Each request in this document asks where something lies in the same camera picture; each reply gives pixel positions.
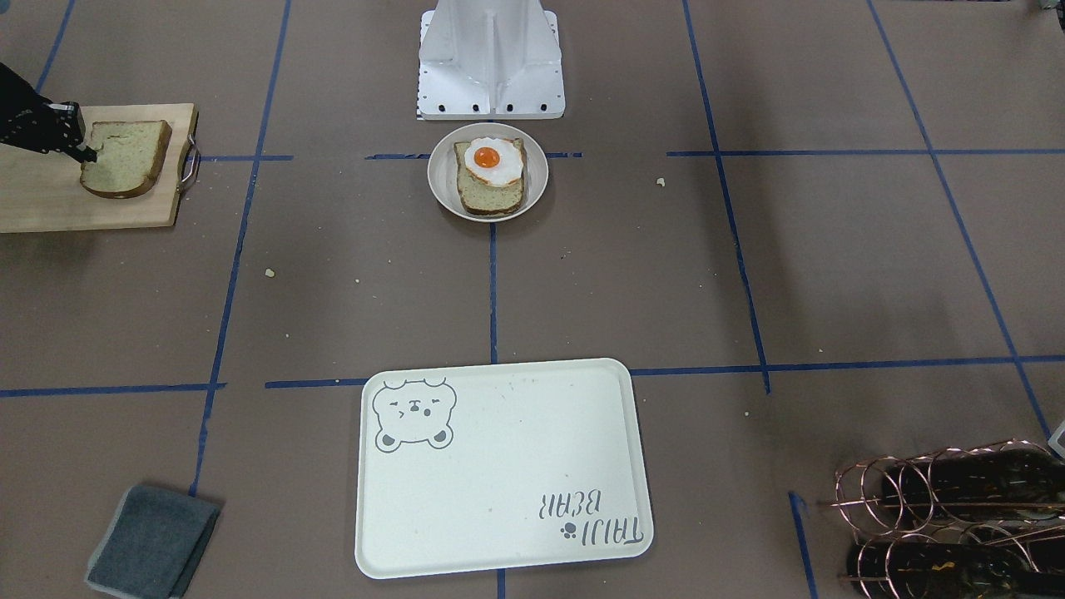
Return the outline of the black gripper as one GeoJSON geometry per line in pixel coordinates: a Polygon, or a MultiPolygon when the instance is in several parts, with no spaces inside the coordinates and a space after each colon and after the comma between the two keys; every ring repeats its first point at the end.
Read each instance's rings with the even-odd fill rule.
{"type": "Polygon", "coordinates": [[[43,97],[18,72],[1,65],[1,143],[24,151],[51,151],[95,163],[97,152],[85,143],[79,103],[43,97]]]}

